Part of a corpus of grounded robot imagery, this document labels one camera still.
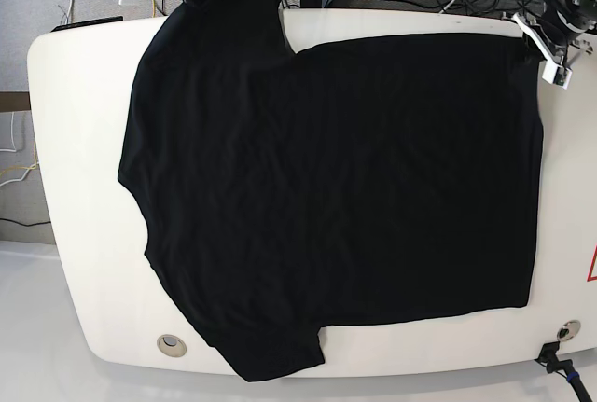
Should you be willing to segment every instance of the black t-shirt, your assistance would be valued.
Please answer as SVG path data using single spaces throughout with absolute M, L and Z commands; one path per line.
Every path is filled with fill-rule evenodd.
M 523 41 L 295 54 L 279 1 L 183 4 L 139 64 L 118 179 L 180 311 L 261 381 L 324 363 L 323 326 L 526 305 L 543 130 Z

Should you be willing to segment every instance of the table surface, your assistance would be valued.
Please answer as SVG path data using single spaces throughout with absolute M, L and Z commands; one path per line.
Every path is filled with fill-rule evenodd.
M 117 181 L 136 66 L 163 21 L 78 28 L 33 43 L 29 86 L 44 189 L 76 313 L 96 355 L 230 374 L 162 290 L 144 257 L 145 220 Z M 380 10 L 287 10 L 283 23 L 295 51 L 363 36 L 521 36 L 505 21 Z M 529 305 L 400 325 L 328 327 L 320 332 L 326 363 L 295 376 L 410 374 L 530 360 L 574 319 L 582 329 L 562 351 L 597 346 L 597 281 L 588 281 L 597 243 L 597 59 L 585 55 L 574 69 L 568 90 L 539 82 L 545 140 Z M 161 353 L 157 339 L 164 334 L 182 339 L 187 354 Z

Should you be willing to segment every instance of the gray floor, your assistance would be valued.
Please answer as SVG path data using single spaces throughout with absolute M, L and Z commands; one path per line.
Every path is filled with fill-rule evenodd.
M 417 0 L 435 4 L 434 0 Z M 171 12 L 180 0 L 166 0 Z M 412 7 L 371 0 L 336 0 L 334 7 L 378 7 L 409 9 Z M 0 0 L 0 91 L 28 90 L 27 49 L 41 34 L 60 24 L 61 8 L 68 0 Z M 149 18 L 151 1 L 136 7 L 120 7 L 112 0 L 75 0 L 73 21 L 86 21 L 122 15 L 125 20 Z M 19 113 L 15 117 L 15 134 L 20 151 L 0 153 L 0 170 L 11 165 L 30 165 L 33 161 L 34 135 L 31 115 Z M 10 144 L 10 114 L 0 115 L 0 148 Z M 0 182 L 19 177 L 22 171 L 5 173 Z M 0 217 L 33 223 L 49 219 L 39 171 L 31 171 L 25 181 L 0 187 Z M 50 226 L 23 228 L 0 221 L 0 240 L 54 243 Z

